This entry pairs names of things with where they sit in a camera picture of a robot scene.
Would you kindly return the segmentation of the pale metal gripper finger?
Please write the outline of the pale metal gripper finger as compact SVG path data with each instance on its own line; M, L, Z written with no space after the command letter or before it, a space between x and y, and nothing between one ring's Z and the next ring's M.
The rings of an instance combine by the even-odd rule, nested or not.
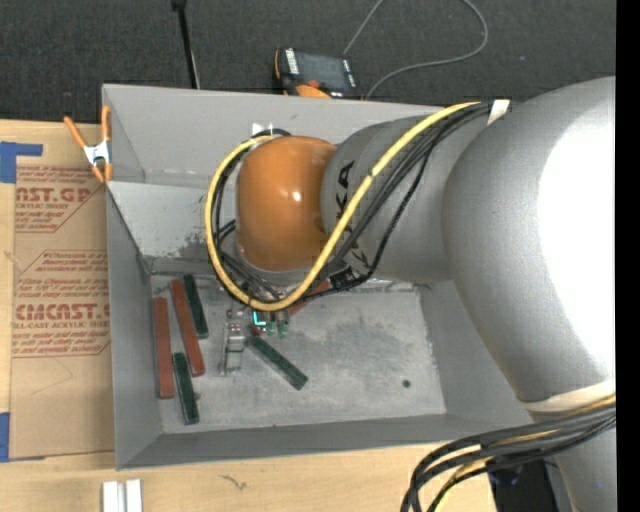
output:
M226 376L229 372L229 342L231 336L230 324L226 323L223 329L222 341L221 341L221 355L218 362L218 373L221 376Z
M241 323L229 325L229 371L241 369L242 357L246 343L246 333Z

